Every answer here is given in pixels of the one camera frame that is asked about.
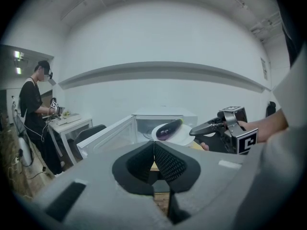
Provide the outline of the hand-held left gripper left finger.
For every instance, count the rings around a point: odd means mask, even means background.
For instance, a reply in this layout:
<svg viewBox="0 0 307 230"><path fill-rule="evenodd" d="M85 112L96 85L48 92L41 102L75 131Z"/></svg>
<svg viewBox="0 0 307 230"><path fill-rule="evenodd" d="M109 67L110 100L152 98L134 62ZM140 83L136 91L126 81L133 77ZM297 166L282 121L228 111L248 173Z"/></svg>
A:
<svg viewBox="0 0 307 230"><path fill-rule="evenodd" d="M112 173L117 183L128 193L153 196L154 189L148 183L148 179L154 162L154 142L127 145L119 151L123 154L112 166Z"/></svg>

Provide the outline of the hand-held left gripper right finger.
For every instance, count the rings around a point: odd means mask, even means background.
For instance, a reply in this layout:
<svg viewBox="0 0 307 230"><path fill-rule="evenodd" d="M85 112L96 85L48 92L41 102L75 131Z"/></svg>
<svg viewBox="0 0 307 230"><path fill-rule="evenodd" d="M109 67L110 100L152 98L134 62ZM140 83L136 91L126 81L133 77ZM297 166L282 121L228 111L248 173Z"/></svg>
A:
<svg viewBox="0 0 307 230"><path fill-rule="evenodd" d="M154 162L170 189L173 192L189 191L201 173L199 163L159 141L154 143L153 152Z"/></svg>

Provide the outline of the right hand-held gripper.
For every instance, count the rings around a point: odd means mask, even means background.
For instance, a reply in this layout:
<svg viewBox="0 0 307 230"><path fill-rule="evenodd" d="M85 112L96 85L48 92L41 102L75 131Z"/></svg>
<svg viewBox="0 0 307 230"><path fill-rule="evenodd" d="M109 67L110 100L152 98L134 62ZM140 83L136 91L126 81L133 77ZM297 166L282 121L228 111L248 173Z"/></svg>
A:
<svg viewBox="0 0 307 230"><path fill-rule="evenodd" d="M199 126L192 128L190 136L208 135L220 133L213 136L204 136L203 142L209 146L210 151L220 153L247 154L249 150L257 144L258 128L246 130L240 126L239 121L247 122L245 108L242 106L230 106L220 109L218 117L211 119Z"/></svg>

